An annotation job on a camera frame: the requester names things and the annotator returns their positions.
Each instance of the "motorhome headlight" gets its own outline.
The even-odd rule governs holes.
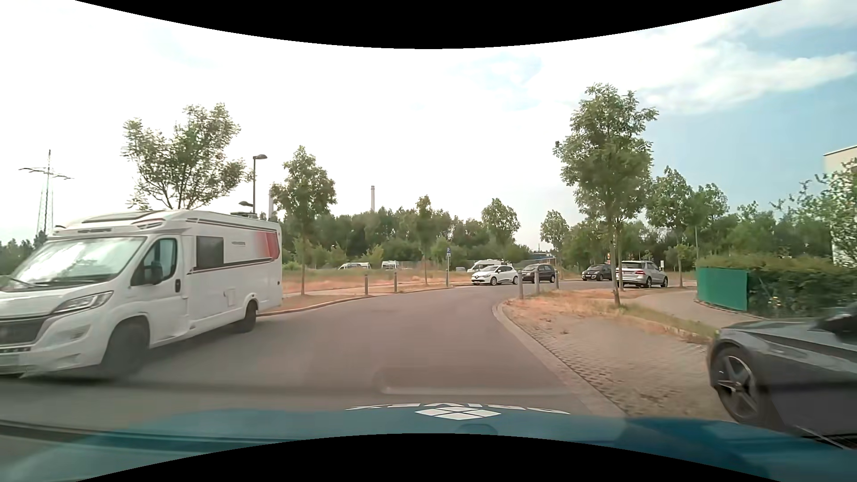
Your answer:
[[[100,292],[97,294],[91,294],[89,296],[84,296],[81,298],[70,299],[65,303],[60,304],[53,312],[55,314],[59,313],[68,313],[70,311],[79,311],[79,310],[88,310],[90,308],[97,308],[104,303],[107,303],[107,300],[110,299],[110,296],[113,295],[113,292]]]

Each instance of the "green fence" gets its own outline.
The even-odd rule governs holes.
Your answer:
[[[705,303],[747,311],[747,271],[697,268],[697,298]]]

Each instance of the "white hatchback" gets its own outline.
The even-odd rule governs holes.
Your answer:
[[[476,271],[471,277],[470,282],[474,285],[491,285],[497,286],[502,283],[512,283],[517,285],[520,280],[520,275],[515,268],[511,266],[486,266],[485,268]]]

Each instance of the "motorhome side window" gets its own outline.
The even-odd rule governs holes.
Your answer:
[[[161,238],[155,241],[135,271],[131,285],[148,285],[172,278],[176,273],[177,258],[178,242],[175,238]],[[155,280],[156,267],[160,268],[162,273],[159,280]]]
[[[197,236],[196,269],[220,268],[221,266],[223,266],[223,238]]]

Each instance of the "paved sidewalk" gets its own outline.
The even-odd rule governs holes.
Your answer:
[[[644,306],[683,320],[705,323],[714,328],[723,328],[739,322],[756,320],[752,316],[718,310],[717,308],[710,308],[704,304],[696,303],[694,301],[696,294],[696,290],[660,292],[639,298],[627,299],[625,303]]]
[[[704,346],[605,318],[504,312],[629,416],[731,421],[708,384]]]

